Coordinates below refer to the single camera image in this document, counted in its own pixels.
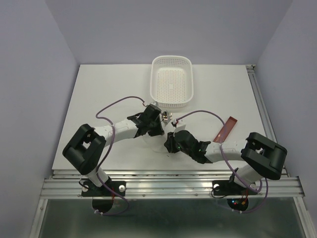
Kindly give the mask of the green handled spoon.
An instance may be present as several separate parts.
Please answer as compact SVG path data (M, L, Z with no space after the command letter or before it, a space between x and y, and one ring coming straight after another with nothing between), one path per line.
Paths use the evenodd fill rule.
M161 114L161 120L162 120L162 122L165 123L165 124L168 124L168 123L170 122L170 121L167 120L167 112L168 112L168 111L164 111L164 112L162 112L162 114Z

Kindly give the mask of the white paper napkin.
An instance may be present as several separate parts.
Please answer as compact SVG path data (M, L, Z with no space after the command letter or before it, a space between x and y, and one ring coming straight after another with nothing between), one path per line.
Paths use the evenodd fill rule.
M169 132L174 132L175 127L172 125L172 122L169 122L168 124L165 124L163 122L162 128L164 130L164 135L149 136L148 134L145 134L144 136L142 136L142 138L147 146L154 152L168 153L168 150L164 146L164 143L167 141L167 134Z

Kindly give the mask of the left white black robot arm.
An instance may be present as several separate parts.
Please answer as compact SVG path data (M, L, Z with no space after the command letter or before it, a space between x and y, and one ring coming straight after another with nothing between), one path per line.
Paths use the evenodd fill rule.
M104 148L125 139L164 135L160 121L161 109L146 106L142 113L129 116L114 124L101 127L81 125L62 151L62 155L86 178L83 180L83 197L125 196L126 182L112 181L99 165Z

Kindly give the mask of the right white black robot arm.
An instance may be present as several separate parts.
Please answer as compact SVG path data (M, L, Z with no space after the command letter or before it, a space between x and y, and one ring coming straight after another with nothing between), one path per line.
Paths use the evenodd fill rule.
M246 140L217 143L198 141L189 131L167 134L164 147L169 153L182 152L199 164L224 161L232 171L228 188L240 193L245 188L257 193L251 184L261 179L281 178L287 149L267 137L251 132Z

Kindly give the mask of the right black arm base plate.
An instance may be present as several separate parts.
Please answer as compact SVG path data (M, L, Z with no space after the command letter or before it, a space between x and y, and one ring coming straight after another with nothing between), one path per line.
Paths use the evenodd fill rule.
M245 212L249 206L249 195L257 194L228 180L216 180L212 184L211 196L213 198L234 196L234 198L227 199L227 204L231 209L238 212Z

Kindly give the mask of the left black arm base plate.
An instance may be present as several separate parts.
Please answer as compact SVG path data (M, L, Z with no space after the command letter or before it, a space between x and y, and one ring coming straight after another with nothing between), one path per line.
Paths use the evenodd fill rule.
M89 179L81 179L79 185L82 188L81 196L92 198L92 209L95 214L99 215L115 215L119 212L112 212L114 210L115 198L125 197L126 182L120 181L107 181L105 184L109 189L104 187L95 186Z

